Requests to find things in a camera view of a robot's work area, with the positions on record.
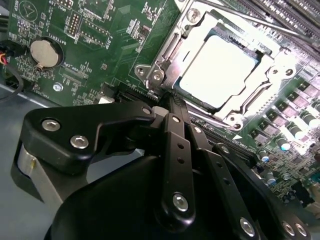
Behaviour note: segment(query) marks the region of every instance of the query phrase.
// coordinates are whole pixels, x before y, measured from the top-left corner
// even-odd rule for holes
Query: capacitor
[[[306,124],[308,124],[308,126],[310,128],[317,128],[320,125],[320,119],[315,118],[313,115],[311,115],[310,113],[308,113],[307,115],[305,115],[302,118],[303,121],[305,121]]]
[[[288,192],[288,196],[289,196],[290,200],[296,199],[296,195],[293,191]]]
[[[279,148],[282,151],[288,151],[291,148],[290,143],[288,143],[288,141],[283,137],[277,139],[275,143],[279,146]]]
[[[314,105],[314,108],[315,108],[318,112],[320,112],[320,103],[317,103],[316,105]]]
[[[265,150],[259,151],[259,158],[264,163],[269,162],[269,156]]]
[[[294,136],[295,139],[303,139],[305,133],[297,126],[292,126],[289,128],[290,133]]]
[[[265,180],[269,186],[273,186],[277,183],[274,174],[271,171],[265,175]]]
[[[290,179],[290,174],[289,173],[284,173],[282,175],[283,180],[288,181]]]
[[[263,182],[264,185],[266,185],[267,187],[269,186],[267,181],[264,178],[261,178],[260,180]]]

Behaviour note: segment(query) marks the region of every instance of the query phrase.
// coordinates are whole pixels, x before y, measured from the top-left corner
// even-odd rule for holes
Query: green circuit board
[[[223,2],[249,13],[237,1]],[[29,53],[8,61],[32,83],[31,91],[61,106],[93,104],[104,84],[125,84],[146,94],[144,84],[135,76],[134,67],[152,64],[179,15],[174,0],[13,0],[8,39],[29,47],[35,39],[49,37],[61,46],[64,59],[61,65],[46,71],[37,70]],[[266,34],[281,46],[290,45],[286,40],[278,40],[273,33]],[[264,144],[259,144],[251,136],[268,109],[278,101],[287,101],[288,95],[303,81],[310,81],[318,74],[318,62],[310,60],[298,49],[295,51],[299,56],[298,74],[283,81],[277,96],[265,110],[248,119],[240,132],[200,122],[207,130],[247,151],[257,153],[263,149],[270,153],[273,159],[264,165],[274,173],[277,184],[272,190],[279,197],[298,180],[308,181],[319,171],[314,159],[314,154],[320,151],[317,129],[307,132],[308,139],[302,146],[294,146],[305,148],[303,156],[296,148],[281,151],[275,143],[276,134],[268,136],[269,140]],[[56,83],[63,85],[63,91],[54,90]],[[309,99],[309,106],[317,101],[318,96]],[[306,108],[297,111],[301,114]],[[285,173],[290,174],[289,180],[283,179]]]
[[[34,83],[32,91],[61,106],[92,104],[103,83],[144,92],[133,67],[152,63],[179,13],[174,0],[11,1],[8,38],[29,46],[49,37],[64,61],[44,72],[29,54],[9,61]]]

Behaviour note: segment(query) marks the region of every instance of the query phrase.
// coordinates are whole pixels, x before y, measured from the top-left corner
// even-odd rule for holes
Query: black cable
[[[239,16],[241,18],[247,19],[249,21],[252,21],[252,22],[267,26],[267,27],[269,27],[271,29],[274,29],[274,30],[277,30],[277,31],[279,31],[279,32],[281,32],[281,33],[283,33],[285,35],[293,36],[295,38],[298,38],[298,39],[304,41],[305,43],[307,43],[308,45],[310,45],[310,46],[312,46],[314,48],[319,48],[320,47],[320,43],[319,42],[314,41],[311,38],[309,38],[307,36],[304,36],[304,35],[302,35],[302,34],[300,34],[298,32],[292,31],[290,29],[287,29],[287,28],[272,24],[270,22],[258,19],[256,17],[244,14],[244,13],[239,12],[237,10],[233,10],[233,9],[231,9],[229,7],[226,7],[226,6],[223,6],[223,5],[219,5],[217,3],[214,3],[214,2],[211,2],[211,1],[208,1],[208,0],[197,0],[197,2],[209,5],[209,6],[213,7],[213,8],[216,8],[216,9],[220,9],[220,10],[225,11],[227,13],[230,13],[230,14]]]
[[[6,69],[13,74],[13,76],[15,76],[15,78],[17,79],[17,81],[19,82],[19,86],[17,87],[17,89],[12,92],[11,94],[9,94],[8,96],[2,97],[0,98],[0,104],[9,101],[11,99],[13,99],[15,96],[17,96],[19,93],[22,92],[22,90],[24,89],[24,81],[21,78],[20,74],[18,73],[18,71],[11,65],[7,64],[6,65]]]
[[[9,17],[8,16],[3,16],[0,15],[0,23],[8,23],[9,22]]]

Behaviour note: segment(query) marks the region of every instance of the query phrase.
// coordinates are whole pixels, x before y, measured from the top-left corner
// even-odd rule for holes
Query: motherboard
[[[28,51],[8,61],[61,106],[175,92],[209,139],[258,157],[279,198],[318,184],[319,48],[208,2],[320,39],[317,0],[13,0],[8,39]]]

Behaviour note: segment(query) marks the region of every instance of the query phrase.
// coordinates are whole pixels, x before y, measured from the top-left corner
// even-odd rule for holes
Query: black plastic bracket
[[[260,234],[255,227],[249,211],[237,189],[237,186],[227,168],[224,159],[210,151],[210,145],[204,132],[197,126],[188,126],[191,145],[194,149],[193,159],[204,161],[202,164],[211,176],[212,183],[217,189],[218,196],[223,203],[224,211],[236,239],[259,240]]]
[[[112,139],[119,131],[150,124],[154,119],[152,109],[143,102],[36,109],[25,116],[20,139],[31,155],[74,175],[88,168],[107,137]],[[45,120],[57,121],[60,129],[45,130]],[[73,147],[73,136],[85,136],[87,148]]]
[[[185,123],[169,113],[163,120],[165,146],[163,185],[156,218],[170,232],[185,231],[196,217],[190,142],[185,139]]]
[[[279,201],[243,161],[232,151],[226,152],[225,147],[224,144],[218,143],[213,149],[227,163],[228,168],[233,173],[233,179],[236,179],[235,183],[241,188],[240,192],[245,193],[243,197],[246,205],[249,206],[248,204],[253,200],[258,203],[259,209],[251,209],[251,213],[255,213],[253,217],[259,222],[261,230],[266,234],[267,238],[310,239],[311,235],[305,224]],[[300,233],[301,228],[299,226],[305,231],[305,236]]]

